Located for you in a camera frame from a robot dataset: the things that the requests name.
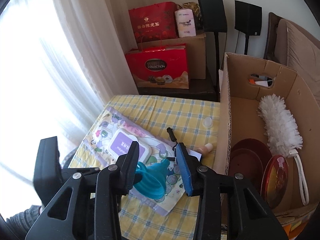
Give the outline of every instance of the box handle hole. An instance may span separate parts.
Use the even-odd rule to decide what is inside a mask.
[[[262,87],[270,88],[274,80],[268,76],[258,75],[258,74],[251,74],[248,79],[249,83],[252,85],[258,85]]]

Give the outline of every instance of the blue plastic funnel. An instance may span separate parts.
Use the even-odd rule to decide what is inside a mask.
[[[151,199],[160,199],[165,193],[165,180],[170,161],[163,159],[161,163],[154,163],[146,167],[138,162],[136,174],[142,175],[142,180],[134,185],[142,195]]]

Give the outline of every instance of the speaker stand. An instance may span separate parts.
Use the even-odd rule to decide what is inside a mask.
[[[245,35],[244,54],[248,55],[249,35]]]
[[[219,80],[219,69],[220,69],[220,53],[219,53],[219,33],[214,32],[214,43],[216,47],[216,86]]]

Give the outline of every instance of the red plate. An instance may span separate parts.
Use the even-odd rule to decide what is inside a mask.
[[[261,160],[263,170],[265,170],[268,162],[272,158],[272,154],[267,145],[256,139],[248,138],[237,142],[231,149],[231,152],[241,148],[253,151]]]
[[[263,167],[258,155],[248,149],[237,149],[230,153],[229,176],[240,172],[248,178],[253,186],[260,192],[263,177]]]
[[[287,185],[287,161],[283,156],[275,155],[268,162],[261,184],[261,196],[271,209],[276,208],[280,204]]]

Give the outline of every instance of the red gift box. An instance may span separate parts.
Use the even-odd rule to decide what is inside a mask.
[[[136,42],[178,38],[174,2],[162,2],[129,10]]]
[[[185,44],[132,49],[125,58],[137,87],[189,88]]]

